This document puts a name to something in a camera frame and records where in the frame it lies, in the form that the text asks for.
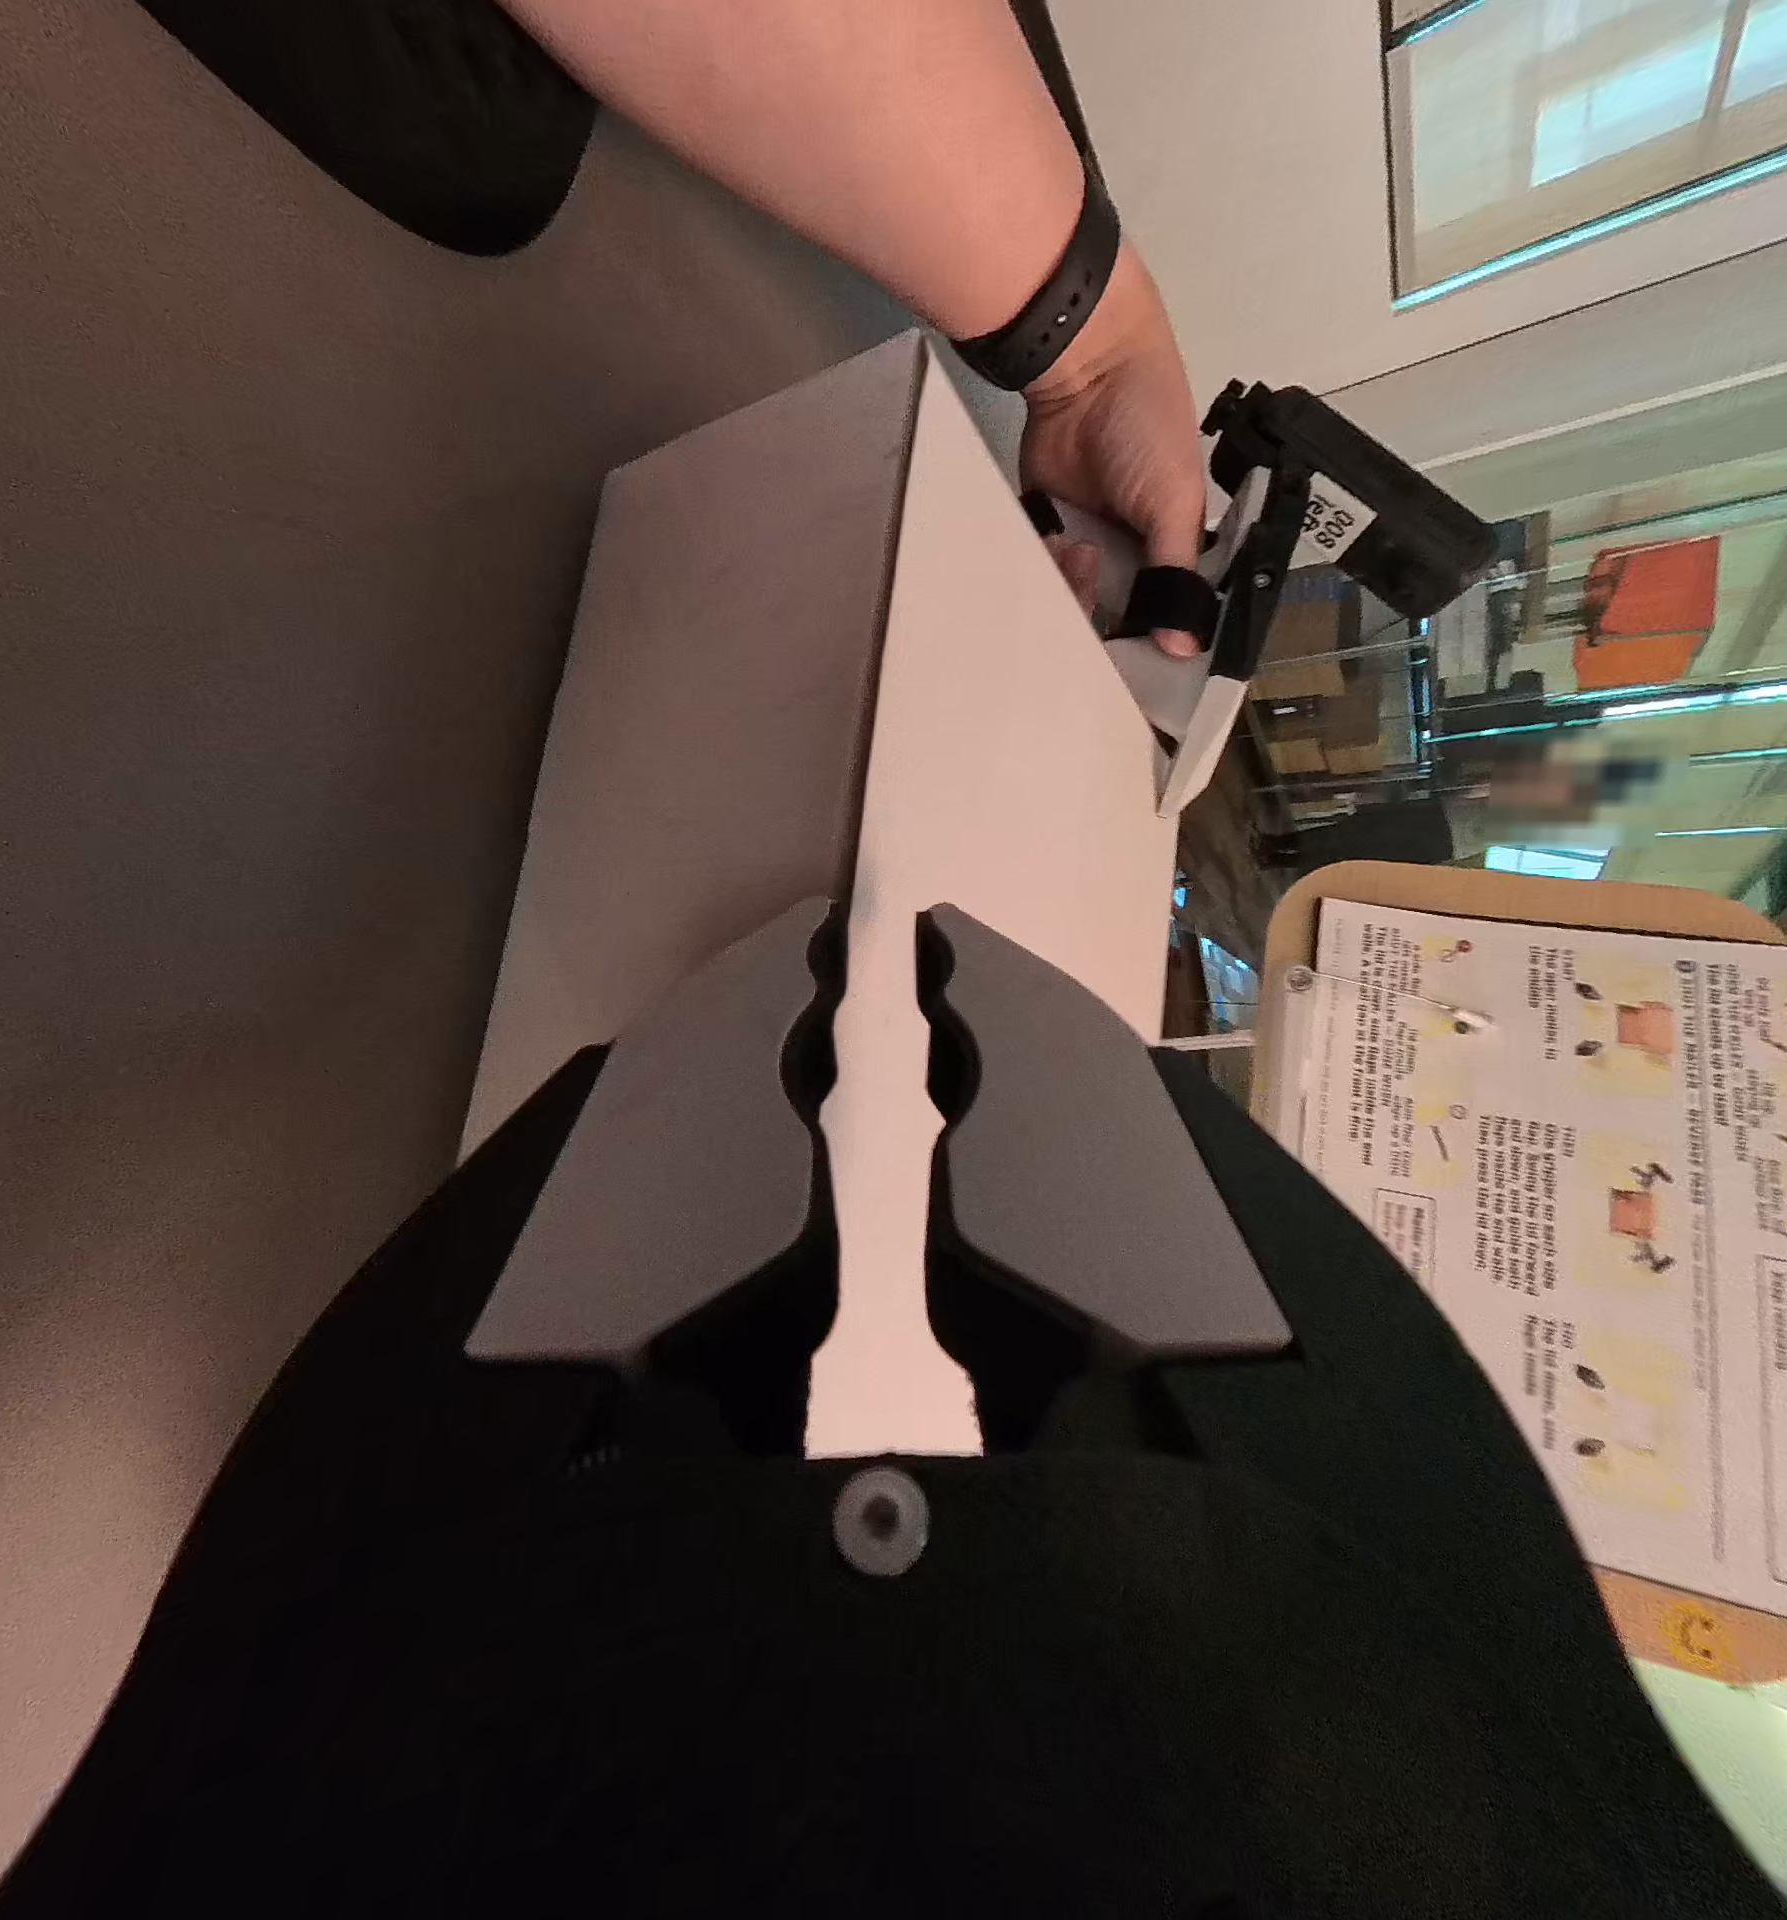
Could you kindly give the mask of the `printed instruction sheet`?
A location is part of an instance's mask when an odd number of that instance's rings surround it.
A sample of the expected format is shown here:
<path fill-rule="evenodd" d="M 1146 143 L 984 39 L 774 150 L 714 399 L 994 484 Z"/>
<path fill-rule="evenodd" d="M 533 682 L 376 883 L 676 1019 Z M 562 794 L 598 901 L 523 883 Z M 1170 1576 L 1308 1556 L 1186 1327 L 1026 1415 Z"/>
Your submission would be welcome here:
<path fill-rule="evenodd" d="M 1321 897 L 1270 1131 L 1601 1571 L 1787 1621 L 1787 946 Z"/>

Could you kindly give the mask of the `black wristband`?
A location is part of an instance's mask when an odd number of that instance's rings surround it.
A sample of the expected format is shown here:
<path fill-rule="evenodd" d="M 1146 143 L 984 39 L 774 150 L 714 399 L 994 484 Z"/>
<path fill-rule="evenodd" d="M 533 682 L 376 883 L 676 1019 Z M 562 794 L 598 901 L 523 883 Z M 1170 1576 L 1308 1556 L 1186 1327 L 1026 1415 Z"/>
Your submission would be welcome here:
<path fill-rule="evenodd" d="M 1023 394 L 1062 361 L 1106 296 L 1121 257 L 1121 215 L 1097 156 L 1080 156 L 1083 197 L 1048 276 L 1004 325 L 954 337 L 954 354 L 986 384 Z"/>

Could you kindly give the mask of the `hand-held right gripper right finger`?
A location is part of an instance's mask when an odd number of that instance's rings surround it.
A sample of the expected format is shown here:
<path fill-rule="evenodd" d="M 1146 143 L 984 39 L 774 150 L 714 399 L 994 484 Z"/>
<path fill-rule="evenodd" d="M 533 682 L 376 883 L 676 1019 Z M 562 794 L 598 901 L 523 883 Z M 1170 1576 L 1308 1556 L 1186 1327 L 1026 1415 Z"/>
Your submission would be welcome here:
<path fill-rule="evenodd" d="M 915 919 L 954 1244 L 1136 1363 L 1280 1357 L 1290 1323 L 1148 1042 L 954 902 Z"/>

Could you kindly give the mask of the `person's left forearm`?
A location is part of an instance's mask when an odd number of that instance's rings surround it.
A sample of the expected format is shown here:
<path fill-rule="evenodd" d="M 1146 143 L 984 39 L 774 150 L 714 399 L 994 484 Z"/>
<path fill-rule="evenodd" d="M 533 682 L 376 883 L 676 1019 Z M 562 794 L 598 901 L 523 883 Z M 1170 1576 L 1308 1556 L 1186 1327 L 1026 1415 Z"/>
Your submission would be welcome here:
<path fill-rule="evenodd" d="M 508 1 L 588 94 L 948 336 L 1011 323 L 1085 198 L 1004 1 Z"/>

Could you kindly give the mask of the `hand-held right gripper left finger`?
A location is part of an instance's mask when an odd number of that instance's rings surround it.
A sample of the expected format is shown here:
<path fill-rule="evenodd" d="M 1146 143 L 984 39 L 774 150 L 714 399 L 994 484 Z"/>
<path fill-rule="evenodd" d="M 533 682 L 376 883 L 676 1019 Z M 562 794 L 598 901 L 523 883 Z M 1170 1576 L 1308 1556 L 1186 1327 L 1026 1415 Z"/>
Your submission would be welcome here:
<path fill-rule="evenodd" d="M 815 1129 L 784 1086 L 813 1011 L 811 897 L 723 948 L 619 1034 L 464 1350 L 627 1371 L 796 1242 Z"/>

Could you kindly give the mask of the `orange box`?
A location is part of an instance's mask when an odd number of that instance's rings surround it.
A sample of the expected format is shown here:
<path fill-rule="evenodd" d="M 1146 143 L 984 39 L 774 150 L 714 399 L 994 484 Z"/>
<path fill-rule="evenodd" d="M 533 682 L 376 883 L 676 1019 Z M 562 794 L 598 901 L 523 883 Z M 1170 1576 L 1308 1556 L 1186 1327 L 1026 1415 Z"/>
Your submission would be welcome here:
<path fill-rule="evenodd" d="M 1722 537 L 1601 548 L 1584 573 L 1571 647 L 1577 691 L 1684 680 L 1716 626 Z"/>

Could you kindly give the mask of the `white cardboard box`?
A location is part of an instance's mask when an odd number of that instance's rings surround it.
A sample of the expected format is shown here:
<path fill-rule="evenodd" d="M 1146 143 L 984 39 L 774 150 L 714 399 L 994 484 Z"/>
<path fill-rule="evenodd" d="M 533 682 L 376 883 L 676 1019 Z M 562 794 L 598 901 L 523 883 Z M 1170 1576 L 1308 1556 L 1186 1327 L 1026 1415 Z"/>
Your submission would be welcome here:
<path fill-rule="evenodd" d="M 839 1242 L 809 1446 L 982 1452 L 926 1308 L 943 1123 L 915 921 L 959 905 L 1157 1037 L 1159 765 L 919 333 L 629 460 L 599 493 L 463 1150 L 723 948 L 832 899 L 784 1052 Z"/>

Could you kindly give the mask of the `person's left hand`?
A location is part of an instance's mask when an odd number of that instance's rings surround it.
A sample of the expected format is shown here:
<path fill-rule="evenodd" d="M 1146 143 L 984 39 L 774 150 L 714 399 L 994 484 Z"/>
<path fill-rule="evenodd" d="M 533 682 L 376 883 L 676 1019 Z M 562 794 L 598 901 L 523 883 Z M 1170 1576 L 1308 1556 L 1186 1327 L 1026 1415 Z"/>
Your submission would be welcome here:
<path fill-rule="evenodd" d="M 1194 567 L 1206 514 L 1186 358 L 1146 262 L 1121 244 L 1104 296 L 1026 392 L 1020 480 L 1116 521 L 1146 563 Z"/>

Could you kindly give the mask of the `glass window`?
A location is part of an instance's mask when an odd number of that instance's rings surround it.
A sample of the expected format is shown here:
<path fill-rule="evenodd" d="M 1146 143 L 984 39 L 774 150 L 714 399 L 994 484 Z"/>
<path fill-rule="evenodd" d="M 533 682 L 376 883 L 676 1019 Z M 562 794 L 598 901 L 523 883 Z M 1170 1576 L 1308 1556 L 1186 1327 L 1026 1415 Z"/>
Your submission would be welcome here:
<path fill-rule="evenodd" d="M 1382 5 L 1396 311 L 1787 171 L 1787 1 Z"/>

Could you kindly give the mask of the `person in black shirt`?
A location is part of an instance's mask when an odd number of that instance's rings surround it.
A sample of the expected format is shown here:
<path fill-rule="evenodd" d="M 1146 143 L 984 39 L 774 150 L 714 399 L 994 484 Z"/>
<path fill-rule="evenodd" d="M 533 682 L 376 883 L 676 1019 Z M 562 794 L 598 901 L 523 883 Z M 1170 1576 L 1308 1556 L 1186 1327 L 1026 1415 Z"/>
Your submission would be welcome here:
<path fill-rule="evenodd" d="M 531 247 L 598 103 L 497 1 L 144 1 L 326 180 L 439 248 Z"/>

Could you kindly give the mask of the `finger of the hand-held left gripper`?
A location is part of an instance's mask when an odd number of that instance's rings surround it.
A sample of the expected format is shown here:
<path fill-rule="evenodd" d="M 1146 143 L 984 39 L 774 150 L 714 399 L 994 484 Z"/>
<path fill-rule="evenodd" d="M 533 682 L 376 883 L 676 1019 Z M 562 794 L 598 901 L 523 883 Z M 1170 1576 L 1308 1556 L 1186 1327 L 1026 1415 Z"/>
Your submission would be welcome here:
<path fill-rule="evenodd" d="M 1178 749 L 1210 677 L 1210 657 L 1175 657 L 1155 638 L 1114 638 L 1106 652 L 1152 731 Z"/>
<path fill-rule="evenodd" d="M 1157 769 L 1157 816 L 1178 819 L 1210 783 L 1230 735 L 1248 705 L 1248 683 L 1199 674 L 1163 699 L 1155 731 L 1165 740 Z"/>

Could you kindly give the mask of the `instruction sheet on stand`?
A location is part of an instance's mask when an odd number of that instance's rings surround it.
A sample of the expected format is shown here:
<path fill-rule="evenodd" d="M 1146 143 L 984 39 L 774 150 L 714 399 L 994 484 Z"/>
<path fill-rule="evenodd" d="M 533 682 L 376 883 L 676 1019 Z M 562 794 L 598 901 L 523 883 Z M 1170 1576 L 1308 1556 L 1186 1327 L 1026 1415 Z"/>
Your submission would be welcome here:
<path fill-rule="evenodd" d="M 1296 881 L 1268 917 L 1260 967 L 1261 998 L 1251 1032 L 1248 1113 L 1270 1135 L 1278 1133 L 1280 1118 L 1298 1105 L 1293 1093 L 1298 1046 L 1284 1009 L 1290 996 L 1284 977 L 1293 967 L 1313 959 L 1319 912 L 1329 899 L 1466 919 L 1787 948 L 1787 934 L 1755 908 L 1687 887 L 1581 881 L 1382 860 L 1325 864 Z M 1685 1590 L 1612 1570 L 1594 1570 L 1594 1582 L 1624 1651 L 1660 1665 L 1651 1658 L 1656 1655 L 1651 1606 L 1659 1598 Z M 1787 1682 L 1787 1619 L 1712 1595 L 1707 1599 L 1727 1613 L 1735 1668 L 1726 1675 L 1731 1682 L 1726 1686 Z M 1695 1675 L 1722 1682 L 1718 1675 Z"/>

